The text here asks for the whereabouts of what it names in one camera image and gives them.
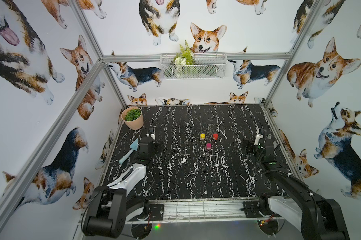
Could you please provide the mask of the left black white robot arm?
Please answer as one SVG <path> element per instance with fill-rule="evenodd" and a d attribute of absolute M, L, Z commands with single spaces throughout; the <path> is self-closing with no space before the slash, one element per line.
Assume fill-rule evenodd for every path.
<path fill-rule="evenodd" d="M 145 179 L 155 152 L 152 137 L 138 138 L 138 147 L 126 171 L 114 182 L 95 188 L 81 223 L 85 236 L 116 239 L 125 235 L 141 240 L 151 232 L 154 221 L 163 220 L 163 204 L 131 195 L 136 185 Z"/>

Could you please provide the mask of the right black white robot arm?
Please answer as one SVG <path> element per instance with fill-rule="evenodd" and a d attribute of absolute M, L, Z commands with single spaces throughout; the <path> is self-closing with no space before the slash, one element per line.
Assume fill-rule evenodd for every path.
<path fill-rule="evenodd" d="M 268 209 L 296 227 L 305 240 L 348 240 L 349 234 L 340 205 L 309 189 L 274 158 L 272 139 L 256 135 L 245 140 L 243 149 L 255 157 L 259 173 L 285 191 L 287 198 L 267 198 Z"/>

